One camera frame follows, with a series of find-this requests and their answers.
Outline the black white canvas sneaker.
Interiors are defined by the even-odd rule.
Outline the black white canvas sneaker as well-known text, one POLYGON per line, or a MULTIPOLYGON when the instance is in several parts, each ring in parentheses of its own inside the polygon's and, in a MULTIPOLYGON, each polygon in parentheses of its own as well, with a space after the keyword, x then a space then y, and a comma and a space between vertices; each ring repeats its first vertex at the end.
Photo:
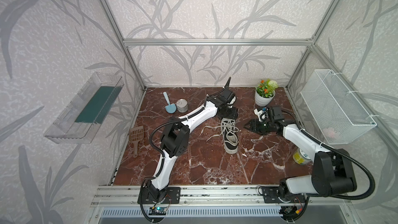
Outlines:
POLYGON ((229 154, 235 154, 238 151, 239 129, 233 119, 223 118, 221 121, 221 135, 223 137, 224 149, 229 154))

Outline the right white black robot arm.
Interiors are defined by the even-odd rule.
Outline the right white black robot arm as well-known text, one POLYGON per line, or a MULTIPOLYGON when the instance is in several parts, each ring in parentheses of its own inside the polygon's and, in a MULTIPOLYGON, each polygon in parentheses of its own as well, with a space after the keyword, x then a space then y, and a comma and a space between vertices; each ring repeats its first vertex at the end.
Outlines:
POLYGON ((364 165, 352 158, 344 149, 335 149, 321 142, 304 130, 296 117, 285 119, 287 111, 280 106, 269 107, 257 118, 244 124, 248 131, 259 135, 276 133, 293 143, 313 163, 312 173, 307 176, 280 180, 277 194, 284 201, 304 194, 309 197, 333 197, 343 200, 363 200, 376 188, 374 176, 364 165), (357 181, 353 166, 360 168, 368 177, 368 189, 356 196, 357 181))

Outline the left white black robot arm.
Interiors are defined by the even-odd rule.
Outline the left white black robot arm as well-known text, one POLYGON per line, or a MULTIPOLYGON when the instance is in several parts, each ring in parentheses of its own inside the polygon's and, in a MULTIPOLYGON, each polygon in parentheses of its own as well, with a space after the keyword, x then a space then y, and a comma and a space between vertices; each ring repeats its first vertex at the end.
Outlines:
POLYGON ((217 126, 221 132, 214 136, 222 137, 227 153, 237 152, 239 129, 235 122, 235 101, 235 93, 225 86, 221 91, 207 95, 204 103, 194 111, 182 117, 171 117, 151 133, 150 145, 160 153, 160 159, 154 175, 143 180, 142 188, 147 189, 155 201, 165 197, 177 157, 186 151, 192 131, 206 120, 214 116, 221 119, 221 124, 217 126))

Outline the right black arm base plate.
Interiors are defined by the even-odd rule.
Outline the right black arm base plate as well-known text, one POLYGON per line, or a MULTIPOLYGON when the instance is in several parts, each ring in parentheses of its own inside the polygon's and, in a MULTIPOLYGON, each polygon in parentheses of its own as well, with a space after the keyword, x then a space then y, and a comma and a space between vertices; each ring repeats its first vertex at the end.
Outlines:
POLYGON ((278 186, 259 186, 258 194, 263 198, 264 203, 275 203, 275 204, 304 204, 306 197, 304 194, 290 195, 282 197, 282 193, 279 193, 278 186))

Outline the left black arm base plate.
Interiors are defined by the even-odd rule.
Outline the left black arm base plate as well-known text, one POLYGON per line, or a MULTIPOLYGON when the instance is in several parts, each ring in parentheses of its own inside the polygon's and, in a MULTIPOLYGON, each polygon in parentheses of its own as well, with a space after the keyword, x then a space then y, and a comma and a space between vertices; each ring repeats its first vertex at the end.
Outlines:
POLYGON ((138 196, 139 204, 178 204, 180 201, 181 188, 180 187, 166 187, 162 190, 156 188, 144 187, 138 196))

